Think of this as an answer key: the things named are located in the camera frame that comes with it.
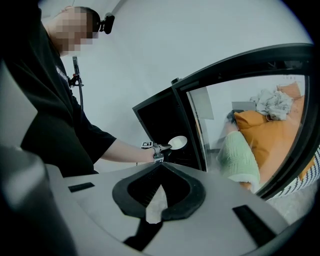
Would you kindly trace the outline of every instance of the white wall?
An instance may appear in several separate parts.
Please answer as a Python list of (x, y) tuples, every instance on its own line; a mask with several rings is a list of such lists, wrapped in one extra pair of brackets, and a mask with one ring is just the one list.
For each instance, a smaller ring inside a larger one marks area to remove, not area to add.
[[(147, 136), (131, 108), (174, 78), (252, 49), (311, 42), (281, 2), (262, 0), (128, 0), (112, 33), (99, 36), (78, 57), (86, 115), (136, 146)], [(72, 74), (71, 57), (62, 60)]]

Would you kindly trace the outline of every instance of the black slot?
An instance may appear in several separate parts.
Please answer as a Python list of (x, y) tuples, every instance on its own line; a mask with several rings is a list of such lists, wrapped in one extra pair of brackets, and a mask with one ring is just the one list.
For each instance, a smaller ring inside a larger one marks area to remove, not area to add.
[(81, 190), (86, 190), (89, 188), (94, 187), (95, 185), (93, 185), (91, 182), (87, 182), (87, 183), (82, 183), (79, 185), (73, 185), (73, 186), (68, 186), (69, 190), (71, 193), (77, 192), (77, 191), (81, 191)]
[(247, 206), (232, 209), (258, 247), (274, 239), (276, 234)]
[(186, 180), (160, 165), (128, 186), (129, 195), (147, 207), (162, 185), (165, 191), (168, 207), (182, 201), (190, 192)]

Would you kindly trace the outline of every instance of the orange pillow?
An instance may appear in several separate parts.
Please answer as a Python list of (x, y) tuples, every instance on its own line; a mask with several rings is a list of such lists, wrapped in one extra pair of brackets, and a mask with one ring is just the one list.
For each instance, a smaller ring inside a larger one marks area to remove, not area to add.
[(267, 119), (263, 114), (253, 110), (247, 110), (241, 113), (235, 112), (234, 118), (240, 130), (259, 126), (267, 122)]
[(297, 82), (293, 82), (286, 86), (278, 85), (276, 88), (278, 91), (290, 96), (294, 100), (301, 97), (300, 89)]
[(267, 182), (284, 161), (298, 127), (287, 120), (275, 120), (241, 130), (258, 164), (261, 183)]

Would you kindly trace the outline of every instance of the gray cloth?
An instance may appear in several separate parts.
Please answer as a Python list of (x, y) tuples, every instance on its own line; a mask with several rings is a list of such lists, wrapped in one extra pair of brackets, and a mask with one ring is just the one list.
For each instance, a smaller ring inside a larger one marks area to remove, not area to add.
[(270, 92), (263, 89), (258, 96), (251, 97), (256, 102), (256, 111), (272, 120), (286, 120), (291, 110), (293, 98), (281, 91)]

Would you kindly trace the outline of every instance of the bed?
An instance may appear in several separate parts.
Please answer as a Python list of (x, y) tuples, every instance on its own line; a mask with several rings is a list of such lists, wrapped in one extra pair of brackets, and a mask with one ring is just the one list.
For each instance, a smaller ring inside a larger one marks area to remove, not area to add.
[[(297, 83), (277, 86), (274, 93), (279, 92), (292, 99), (292, 105), (282, 120), (270, 119), (268, 115), (255, 110), (233, 110), (227, 117), (226, 125), (229, 132), (217, 158), (221, 165), (221, 173), (235, 182), (240, 182), (253, 193), (276, 173), (301, 126), (305, 97), (301, 96)], [(319, 176), (318, 148), (313, 159), (299, 176), (275, 197), (304, 188)]]

